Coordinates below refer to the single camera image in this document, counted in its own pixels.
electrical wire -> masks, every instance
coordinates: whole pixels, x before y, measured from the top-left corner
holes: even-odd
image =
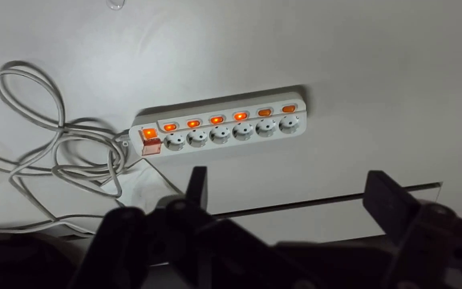
[[[42,87],[55,103],[57,119],[50,119],[31,110],[24,103],[21,103],[18,97],[8,87],[8,78],[21,78]],[[124,174],[132,166],[138,164],[142,160],[134,163],[132,166],[127,166],[127,158],[129,158],[127,152],[116,142],[118,134],[114,134],[109,129],[101,129],[95,126],[81,126],[82,123],[81,119],[66,123],[66,108],[65,108],[63,97],[58,87],[45,73],[42,73],[34,65],[13,62],[13,63],[7,63],[0,70],[0,100],[15,113],[28,119],[29,123],[45,131],[53,132],[53,137],[49,143],[26,153],[18,161],[12,161],[12,160],[0,156],[0,172],[8,174],[10,184],[47,217],[45,222],[37,222],[37,224],[15,227],[15,229],[0,229],[0,233],[31,233],[31,232],[41,232],[41,230],[53,229],[53,227],[68,227],[82,235],[87,235],[87,233],[93,235],[92,230],[82,229],[69,221],[84,219],[84,217],[101,219],[101,216],[57,217],[47,206],[44,206],[32,195],[32,192],[26,187],[24,179],[57,177],[77,188],[82,188],[87,193],[97,195],[100,198],[113,200],[116,206],[122,208],[124,205],[119,203],[119,198],[122,196],[122,187],[121,187],[118,176]],[[66,155],[69,153],[68,148],[71,143],[81,143],[81,142],[90,142],[90,143],[97,143],[103,147],[108,152],[108,163],[97,164],[81,156],[74,160],[73,156]],[[47,156],[53,156],[52,158],[53,166],[39,168],[37,163],[41,163]],[[98,182],[101,180],[113,182],[116,185],[116,195],[109,195],[100,190]]]

